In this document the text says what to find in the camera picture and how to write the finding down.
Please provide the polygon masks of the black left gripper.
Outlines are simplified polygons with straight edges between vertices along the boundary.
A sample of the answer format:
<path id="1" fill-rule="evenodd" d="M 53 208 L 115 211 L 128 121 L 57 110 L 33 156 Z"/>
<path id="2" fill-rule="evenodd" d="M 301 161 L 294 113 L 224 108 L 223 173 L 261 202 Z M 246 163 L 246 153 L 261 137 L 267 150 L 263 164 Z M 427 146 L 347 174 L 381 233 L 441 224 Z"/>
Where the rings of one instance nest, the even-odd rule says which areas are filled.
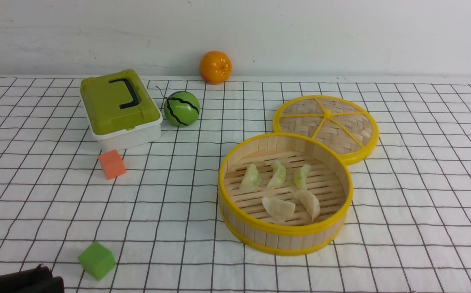
<path id="1" fill-rule="evenodd" d="M 0 293 L 64 293 L 64 280 L 51 269 L 38 265 L 33 269 L 0 275 Z"/>

